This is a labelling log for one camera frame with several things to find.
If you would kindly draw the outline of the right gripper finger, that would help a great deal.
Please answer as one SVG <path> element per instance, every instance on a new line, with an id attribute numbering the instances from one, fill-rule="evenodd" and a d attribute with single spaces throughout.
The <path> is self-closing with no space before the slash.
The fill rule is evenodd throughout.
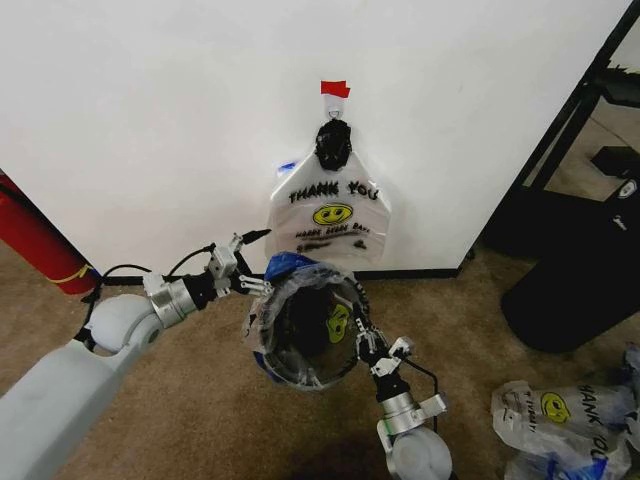
<path id="1" fill-rule="evenodd" d="M 369 330 L 361 319 L 356 319 L 355 324 L 358 328 L 355 341 L 356 354 L 360 361 L 367 362 L 370 355 Z"/>
<path id="2" fill-rule="evenodd" d="M 388 343 L 382 332 L 371 322 L 369 318 L 370 303 L 364 287 L 359 283 L 355 283 L 358 300 L 355 305 L 355 320 L 361 319 L 369 330 L 370 353 L 381 351 L 388 354 Z"/>

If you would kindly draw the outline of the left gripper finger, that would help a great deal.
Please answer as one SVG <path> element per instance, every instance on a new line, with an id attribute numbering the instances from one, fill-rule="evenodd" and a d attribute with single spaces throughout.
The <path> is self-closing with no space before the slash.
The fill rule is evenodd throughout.
<path id="1" fill-rule="evenodd" d="M 234 233 L 228 248 L 232 253 L 239 252 L 243 246 L 256 242 L 257 240 L 267 236 L 271 232 L 270 229 L 251 230 L 244 234 Z"/>
<path id="2" fill-rule="evenodd" d="M 244 295 L 269 297 L 273 294 L 273 287 L 269 281 L 253 276 L 239 275 L 238 292 Z"/>

